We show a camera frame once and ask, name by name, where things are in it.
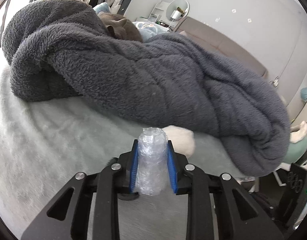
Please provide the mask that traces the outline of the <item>brown garment on bed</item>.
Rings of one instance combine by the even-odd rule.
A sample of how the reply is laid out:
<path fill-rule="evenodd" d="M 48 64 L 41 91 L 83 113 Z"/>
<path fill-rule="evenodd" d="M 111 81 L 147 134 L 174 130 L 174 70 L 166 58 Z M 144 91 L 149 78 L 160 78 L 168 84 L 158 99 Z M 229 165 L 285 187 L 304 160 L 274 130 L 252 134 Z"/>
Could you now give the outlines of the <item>brown garment on bed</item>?
<path fill-rule="evenodd" d="M 143 42 L 143 38 L 136 26 L 124 16 L 109 12 L 100 12 L 98 17 L 109 33 L 119 40 Z"/>

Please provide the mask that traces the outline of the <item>clear bubble wrap wad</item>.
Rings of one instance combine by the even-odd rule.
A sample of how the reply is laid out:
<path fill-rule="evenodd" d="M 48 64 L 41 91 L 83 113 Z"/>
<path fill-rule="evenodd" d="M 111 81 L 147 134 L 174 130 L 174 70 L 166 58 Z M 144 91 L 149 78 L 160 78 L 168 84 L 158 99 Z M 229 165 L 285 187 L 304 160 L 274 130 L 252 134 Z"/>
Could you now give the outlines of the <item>clear bubble wrap wad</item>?
<path fill-rule="evenodd" d="M 147 196 L 160 194 L 168 183 L 168 137 L 160 128 L 145 128 L 138 138 L 136 191 Z"/>

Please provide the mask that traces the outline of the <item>black snack packet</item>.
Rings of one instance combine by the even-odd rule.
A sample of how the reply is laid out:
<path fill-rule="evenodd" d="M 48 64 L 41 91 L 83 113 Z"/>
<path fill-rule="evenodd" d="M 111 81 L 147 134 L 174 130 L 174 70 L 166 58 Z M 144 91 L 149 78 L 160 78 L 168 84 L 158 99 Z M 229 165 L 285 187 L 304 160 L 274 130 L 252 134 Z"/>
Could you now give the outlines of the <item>black snack packet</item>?
<path fill-rule="evenodd" d="M 111 166 L 115 163 L 118 162 L 118 158 L 117 157 L 113 157 L 111 158 L 108 163 L 106 164 L 107 166 Z M 134 193 L 119 193 L 117 194 L 118 199 L 123 200 L 123 201 L 133 201 L 139 198 L 139 193 L 134 192 Z"/>

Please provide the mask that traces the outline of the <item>dark grey fleece blanket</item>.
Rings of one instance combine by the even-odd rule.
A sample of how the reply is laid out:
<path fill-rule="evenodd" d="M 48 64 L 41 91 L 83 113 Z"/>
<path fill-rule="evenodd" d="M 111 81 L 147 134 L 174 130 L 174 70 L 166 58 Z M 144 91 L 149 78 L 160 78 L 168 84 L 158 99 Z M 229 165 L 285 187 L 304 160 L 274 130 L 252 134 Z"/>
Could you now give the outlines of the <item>dark grey fleece blanket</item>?
<path fill-rule="evenodd" d="M 40 0 L 13 16 L 2 50 L 27 102 L 83 96 L 125 119 L 207 133 L 248 176 L 271 173 L 287 153 L 290 121 L 275 89 L 184 35 L 121 40 L 82 1 Z"/>

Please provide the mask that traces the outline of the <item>white dressing table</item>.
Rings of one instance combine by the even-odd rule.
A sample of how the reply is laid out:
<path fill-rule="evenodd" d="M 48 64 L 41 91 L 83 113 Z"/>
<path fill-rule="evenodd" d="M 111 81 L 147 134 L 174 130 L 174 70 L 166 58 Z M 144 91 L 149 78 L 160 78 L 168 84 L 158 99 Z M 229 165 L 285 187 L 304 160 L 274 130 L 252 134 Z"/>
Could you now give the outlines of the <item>white dressing table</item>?
<path fill-rule="evenodd" d="M 168 2 L 159 2 L 157 3 L 149 16 L 139 16 L 136 18 L 136 22 L 150 22 L 161 25 L 165 28 L 170 28 L 173 30 L 176 26 L 175 23 L 172 23 L 171 20 L 166 16 L 166 11 L 170 3 Z"/>

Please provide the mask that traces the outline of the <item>light blue patterned pillow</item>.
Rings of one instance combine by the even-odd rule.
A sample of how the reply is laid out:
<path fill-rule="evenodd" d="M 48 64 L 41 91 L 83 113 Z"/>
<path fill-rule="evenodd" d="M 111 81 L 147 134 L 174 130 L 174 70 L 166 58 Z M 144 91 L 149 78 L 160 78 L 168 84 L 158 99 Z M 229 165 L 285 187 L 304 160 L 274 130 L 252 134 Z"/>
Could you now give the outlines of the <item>light blue patterned pillow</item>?
<path fill-rule="evenodd" d="M 140 35 L 144 42 L 146 42 L 148 39 L 157 36 L 159 34 L 163 34 L 169 31 L 168 28 L 163 27 L 161 25 L 158 25 L 156 23 L 152 22 L 133 22 L 135 27 L 140 32 Z"/>

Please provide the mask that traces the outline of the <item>beige upholstered headboard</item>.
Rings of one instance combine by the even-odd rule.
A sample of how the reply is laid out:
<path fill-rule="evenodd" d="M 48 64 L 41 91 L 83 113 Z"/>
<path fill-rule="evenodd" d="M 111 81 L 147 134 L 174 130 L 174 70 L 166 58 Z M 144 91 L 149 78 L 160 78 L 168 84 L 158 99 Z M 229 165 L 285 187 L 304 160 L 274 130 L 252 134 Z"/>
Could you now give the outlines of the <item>beige upholstered headboard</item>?
<path fill-rule="evenodd" d="M 177 23 L 173 32 L 185 35 L 205 50 L 236 59 L 263 78 L 267 77 L 267 69 L 252 54 L 226 35 L 198 20 L 186 16 Z"/>

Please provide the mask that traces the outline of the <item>wall socket with charger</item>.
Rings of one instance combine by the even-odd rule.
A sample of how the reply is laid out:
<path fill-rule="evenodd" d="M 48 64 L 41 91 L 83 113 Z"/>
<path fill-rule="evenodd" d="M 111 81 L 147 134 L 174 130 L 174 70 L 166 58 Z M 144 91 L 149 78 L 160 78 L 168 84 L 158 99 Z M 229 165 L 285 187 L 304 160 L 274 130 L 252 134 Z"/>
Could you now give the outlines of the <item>wall socket with charger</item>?
<path fill-rule="evenodd" d="M 276 76 L 272 81 L 270 81 L 270 85 L 273 86 L 274 88 L 277 88 L 279 85 L 279 77 Z"/>

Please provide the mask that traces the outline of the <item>round vanity mirror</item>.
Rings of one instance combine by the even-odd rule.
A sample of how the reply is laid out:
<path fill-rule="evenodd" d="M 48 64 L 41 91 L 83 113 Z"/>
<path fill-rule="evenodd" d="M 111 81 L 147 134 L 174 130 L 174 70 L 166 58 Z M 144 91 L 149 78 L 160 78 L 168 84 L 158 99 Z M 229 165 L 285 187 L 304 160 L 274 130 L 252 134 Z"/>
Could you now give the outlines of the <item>round vanity mirror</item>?
<path fill-rule="evenodd" d="M 189 9 L 187 0 L 173 0 L 166 9 L 166 18 L 171 22 L 178 21 L 188 14 Z"/>

